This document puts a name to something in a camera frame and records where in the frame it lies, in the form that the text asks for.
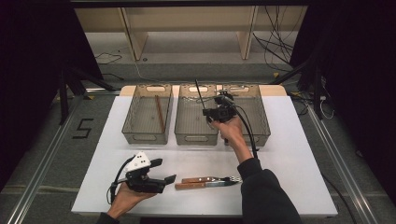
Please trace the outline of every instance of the wrist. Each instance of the wrist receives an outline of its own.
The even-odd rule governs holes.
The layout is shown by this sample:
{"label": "wrist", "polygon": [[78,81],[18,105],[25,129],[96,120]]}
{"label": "wrist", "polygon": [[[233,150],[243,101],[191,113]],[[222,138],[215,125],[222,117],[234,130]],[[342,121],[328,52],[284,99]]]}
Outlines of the wrist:
{"label": "wrist", "polygon": [[110,207],[110,209],[108,209],[107,214],[108,214],[110,217],[112,217],[112,218],[118,220],[122,215],[124,215],[124,214],[127,213],[128,211],[129,211],[129,209],[126,210],[126,209],[118,208],[118,207],[114,206],[114,204],[113,204],[113,205]]}
{"label": "wrist", "polygon": [[233,151],[235,152],[236,158],[238,159],[239,163],[242,163],[243,161],[246,161],[253,157],[245,142],[245,139],[242,136],[230,142],[230,146],[233,148]]}

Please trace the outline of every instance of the floor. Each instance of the floor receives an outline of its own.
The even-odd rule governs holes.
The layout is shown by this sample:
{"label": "floor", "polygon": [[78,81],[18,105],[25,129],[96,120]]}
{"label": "floor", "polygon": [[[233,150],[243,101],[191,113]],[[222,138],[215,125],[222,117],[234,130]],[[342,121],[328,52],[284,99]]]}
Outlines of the floor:
{"label": "floor", "polygon": [[[293,44],[296,33],[290,34],[288,43]],[[257,33],[261,38],[269,34]],[[105,81],[115,87],[136,83],[172,82],[181,83],[199,80],[218,82],[268,83],[275,75],[284,74],[277,68],[288,70],[270,53],[264,52],[260,44],[253,40],[248,60],[241,60],[239,47],[234,33],[150,33],[142,60],[134,63],[123,34],[87,34],[92,50],[97,56]],[[272,47],[281,54],[276,46]],[[282,85],[287,92],[298,92],[293,77]],[[21,223],[94,223],[97,216],[83,217],[70,212],[79,186],[91,162],[92,154],[106,123],[108,112],[117,92],[98,89],[90,82],[84,82],[88,92],[83,98],[74,97],[69,92],[69,103],[73,110],[70,122],[59,125],[60,102],[53,100],[48,111],[47,121],[37,134],[32,148],[26,152],[13,176],[0,194],[0,223],[7,223],[13,209],[21,202],[20,198],[31,186],[38,175],[38,167],[43,167],[43,158],[49,158],[47,169],[39,180],[34,197],[26,203]],[[309,104],[309,92],[298,92],[300,97],[292,97],[296,113],[308,142],[317,160],[320,171],[328,178],[345,198],[356,223],[396,223],[396,208],[376,181],[370,168],[359,156],[351,141],[343,121],[332,112],[331,104],[323,104],[327,118],[316,120]],[[87,138],[86,131],[78,127],[91,129]],[[53,142],[55,136],[62,133],[59,142]],[[343,174],[340,167],[347,169],[352,176]],[[303,217],[304,223],[354,223],[348,207],[332,185],[326,182],[339,215],[329,218]],[[367,202],[366,209],[361,208],[357,199]],[[106,193],[99,195],[106,199]],[[240,223],[240,219],[208,218],[148,218],[125,216],[121,223]]]}

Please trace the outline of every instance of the aluminum rail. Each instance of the aluminum rail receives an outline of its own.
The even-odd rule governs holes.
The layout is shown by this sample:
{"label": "aluminum rail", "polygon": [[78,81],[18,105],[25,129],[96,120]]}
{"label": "aluminum rail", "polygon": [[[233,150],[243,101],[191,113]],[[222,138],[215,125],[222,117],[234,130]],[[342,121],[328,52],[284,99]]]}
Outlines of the aluminum rail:
{"label": "aluminum rail", "polygon": [[356,182],[353,174],[347,167],[347,163],[344,161],[340,151],[337,148],[337,145],[332,140],[332,137],[327,130],[323,120],[319,120],[318,117],[315,115],[314,110],[311,106],[308,106],[309,116],[314,122],[317,131],[322,139],[329,156],[332,159],[332,162],[337,170],[338,174],[341,177],[341,180],[346,187],[346,190],[355,204],[356,209],[361,217],[361,220],[364,224],[375,224],[379,223],[373,209],[371,208],[370,204],[368,203],[367,199],[365,198],[361,188],[359,187],[358,183]]}
{"label": "aluminum rail", "polygon": [[29,207],[33,202],[33,199],[35,198],[35,194],[37,193],[38,188],[40,187],[42,181],[44,180],[44,177],[46,176],[46,173],[50,168],[50,165],[52,164],[52,161],[55,158],[56,153],[58,152],[58,149],[62,141],[64,140],[64,134],[66,133],[72,118],[74,117],[76,109],[78,108],[79,104],[82,102],[82,99],[83,99],[82,95],[76,96],[73,99],[72,105],[70,107],[69,116],[67,117],[64,124],[59,126],[58,131],[56,132],[55,136],[52,138],[52,141],[49,144],[49,147],[43,159],[41,160],[37,169],[35,170],[35,174],[33,175],[31,181],[26,187],[26,190],[20,197],[14,209],[12,210],[12,213],[8,218],[7,224],[20,224],[23,222],[23,219],[26,216]]}

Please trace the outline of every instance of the cable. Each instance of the cable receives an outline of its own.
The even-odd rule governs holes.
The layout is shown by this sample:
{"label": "cable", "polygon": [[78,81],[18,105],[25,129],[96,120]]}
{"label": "cable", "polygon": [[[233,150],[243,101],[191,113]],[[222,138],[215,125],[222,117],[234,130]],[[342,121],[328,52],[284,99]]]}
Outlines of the cable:
{"label": "cable", "polygon": [[272,44],[272,45],[276,45],[276,46],[281,47],[280,44],[277,44],[277,43],[275,43],[275,42],[272,42],[272,41],[269,41],[269,40],[264,40],[264,39],[261,39],[261,38],[259,38],[259,37],[257,37],[257,36],[255,36],[255,37],[256,37],[257,40],[264,41],[264,42],[267,42],[267,43],[269,43],[269,44]]}
{"label": "cable", "polygon": [[326,177],[326,175],[324,175],[322,172],[320,172],[320,174],[323,176],[323,179],[325,179],[332,186],[332,188],[337,192],[337,194],[340,196],[341,200],[346,205],[346,209],[347,209],[348,213],[350,214],[350,217],[352,218],[353,223],[358,223],[356,221],[355,216],[353,216],[352,210],[350,209],[349,205],[347,204],[346,199],[341,194],[340,190],[338,190],[338,188],[335,187],[335,185]]}
{"label": "cable", "polygon": [[249,129],[250,129],[250,131],[251,131],[251,135],[252,135],[252,137],[253,137],[253,139],[254,139],[254,133],[253,133],[253,129],[251,128],[251,124],[250,124],[250,121],[249,121],[249,119],[248,119],[248,114],[247,114],[247,112],[244,110],[244,108],[242,108],[241,106],[239,106],[239,105],[236,105],[235,107],[238,107],[238,108],[240,108],[241,110],[242,110],[242,112],[244,112],[244,114],[245,114],[245,117],[247,118],[247,124],[248,124],[248,127],[249,127]]}
{"label": "cable", "polygon": [[[276,7],[276,23],[274,23],[272,18],[271,18],[271,16],[270,16],[270,14],[269,14],[269,12],[268,12],[267,6],[264,7],[265,12],[267,13],[268,19],[270,20],[271,25],[273,27],[273,31],[271,31],[271,36],[273,35],[276,38],[276,36],[274,35],[274,32],[275,32],[276,35],[277,35],[276,39],[279,41],[279,44],[282,45],[283,44],[282,38],[280,37],[279,31],[276,29],[277,18],[278,18],[278,8],[279,7]],[[280,50],[282,51],[283,56],[285,57],[285,60],[286,60],[287,57],[285,55],[285,52],[283,51],[283,48],[280,48]]]}
{"label": "cable", "polygon": [[[283,49],[285,49],[285,51],[288,53],[289,57],[291,57],[291,55],[290,55],[290,53],[289,53],[289,51],[288,51],[288,48],[286,48],[285,42],[283,41],[282,36],[281,36],[281,33],[280,33],[280,27],[282,26],[283,18],[285,17],[285,12],[286,12],[287,9],[288,9],[288,7],[285,7],[285,10],[283,10],[282,18],[281,18],[280,22],[277,22],[277,23],[276,23],[276,28],[277,28],[277,33],[278,33],[278,35],[279,35],[279,40],[282,42],[282,44],[280,44],[280,47],[281,47],[280,50],[283,52]],[[278,14],[279,14],[279,10],[280,10],[280,7],[278,6],[278,7],[277,7],[277,11],[276,11],[276,16],[277,16],[277,17],[278,17]]]}
{"label": "cable", "polygon": [[119,54],[111,54],[111,53],[103,52],[103,53],[99,54],[98,56],[96,56],[95,59],[100,59],[100,56],[102,56],[102,55],[104,55],[104,54],[110,55],[110,56],[112,56],[112,57],[118,57],[118,58],[117,58],[117,59],[114,59],[114,60],[112,60],[112,61],[110,61],[110,62],[108,62],[108,63],[98,63],[98,64],[110,64],[110,63],[114,63],[115,61],[117,61],[117,60],[119,60],[119,59],[122,58],[122,56],[119,55]]}
{"label": "cable", "polygon": [[300,22],[301,16],[303,16],[304,7],[301,7],[300,15],[297,19],[297,22],[294,24],[293,28],[291,29],[290,33],[283,39],[286,40],[289,36],[293,33],[294,29],[297,27],[297,24]]}
{"label": "cable", "polygon": [[289,62],[287,62],[287,61],[285,61],[283,58],[281,58],[279,55],[277,55],[275,52],[273,52],[273,51],[271,51],[270,49],[268,49],[266,46],[264,46],[264,44],[260,41],[260,39],[258,39],[258,37],[253,33],[253,36],[257,39],[257,41],[259,42],[259,44],[264,48],[264,50],[265,50],[265,52],[264,52],[264,61],[265,61],[265,64],[267,64],[270,68],[272,68],[272,69],[276,69],[276,70],[279,70],[279,71],[284,71],[284,72],[289,72],[288,70],[284,70],[284,69],[280,69],[280,68],[278,68],[278,67],[276,67],[276,68],[274,68],[274,67],[272,67],[268,62],[267,62],[267,59],[266,59],[266,56],[265,56],[265,54],[266,54],[266,51],[268,50],[268,51],[270,51],[270,53],[272,53],[273,55],[275,55],[279,60],[281,60],[282,62],[284,62],[284,63],[286,63],[286,64],[288,64],[288,65],[290,65],[289,64]]}
{"label": "cable", "polygon": [[113,76],[113,77],[116,77],[116,78],[118,78],[119,80],[122,80],[122,81],[125,80],[125,78],[116,76],[116,75],[114,75],[112,73],[103,73],[102,75],[103,76]]}
{"label": "cable", "polygon": [[322,108],[323,102],[324,102],[324,100],[321,100],[321,101],[320,101],[320,111],[322,112],[323,116],[324,116],[326,119],[332,119],[332,117],[334,117],[334,110],[332,111],[332,115],[331,115],[330,117],[327,117],[326,114],[325,114],[324,111],[323,111],[323,108]]}
{"label": "cable", "polygon": [[225,98],[225,97],[224,97],[224,101],[227,102],[228,105],[229,105],[230,107],[233,108],[233,110],[235,111],[235,113],[236,113],[236,114],[238,115],[238,117],[241,119],[242,123],[245,125],[245,128],[247,129],[248,137],[249,137],[249,139],[250,139],[251,151],[252,151],[252,153],[253,153],[253,157],[257,159],[257,158],[258,158],[258,156],[257,156],[257,151],[258,151],[258,149],[256,148],[256,143],[254,142],[253,134],[252,134],[252,132],[250,131],[247,122],[245,121],[245,119],[242,117],[241,113],[239,113],[239,111],[236,109],[235,105],[234,105],[232,102],[230,102],[229,100],[227,100],[227,98]]}
{"label": "cable", "polygon": [[298,81],[292,81],[292,82],[287,82],[287,83],[282,83],[282,86],[289,86],[291,84],[297,83]]}
{"label": "cable", "polygon": [[298,102],[298,103],[301,103],[304,105],[304,108],[299,113],[297,113],[298,117],[300,117],[302,115],[306,115],[308,113],[308,107],[313,102],[312,99],[306,99],[304,97],[301,97],[301,96],[291,93],[291,92],[287,92],[287,95],[291,98],[292,101],[295,101],[295,102]]}
{"label": "cable", "polygon": [[106,196],[107,196],[107,202],[108,202],[108,192],[110,191],[110,194],[111,194],[110,195],[110,200],[111,200],[110,204],[112,204],[114,202],[114,199],[116,198],[116,188],[117,188],[117,185],[120,183],[119,177],[120,177],[120,174],[121,174],[123,168],[133,159],[134,159],[134,156],[132,158],[126,160],[126,162],[119,169],[119,172],[117,173],[116,178],[114,179],[114,182],[111,183],[110,187],[108,188]]}

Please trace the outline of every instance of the white table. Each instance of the white table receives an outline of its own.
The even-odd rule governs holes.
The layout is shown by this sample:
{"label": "white table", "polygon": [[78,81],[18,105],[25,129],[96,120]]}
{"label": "white table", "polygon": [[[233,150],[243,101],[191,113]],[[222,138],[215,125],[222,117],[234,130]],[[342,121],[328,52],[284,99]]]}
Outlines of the white table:
{"label": "white table", "polygon": [[[174,134],[178,86],[173,87],[175,100],[168,144],[130,145],[121,133],[131,96],[116,97],[105,128],[92,157],[72,212],[82,215],[106,212],[106,192],[122,164],[142,150],[151,160],[163,164],[152,168],[151,178],[169,175],[181,178],[195,176],[238,175],[238,161],[230,147],[218,139],[214,147],[178,146]],[[258,152],[262,168],[272,170],[283,190],[302,217],[334,217],[337,211],[320,175],[301,123],[288,96],[263,96],[262,101],[271,129],[265,147]],[[130,213],[141,217],[241,217],[240,185],[221,188],[175,190],[166,186],[163,194],[145,200]]]}

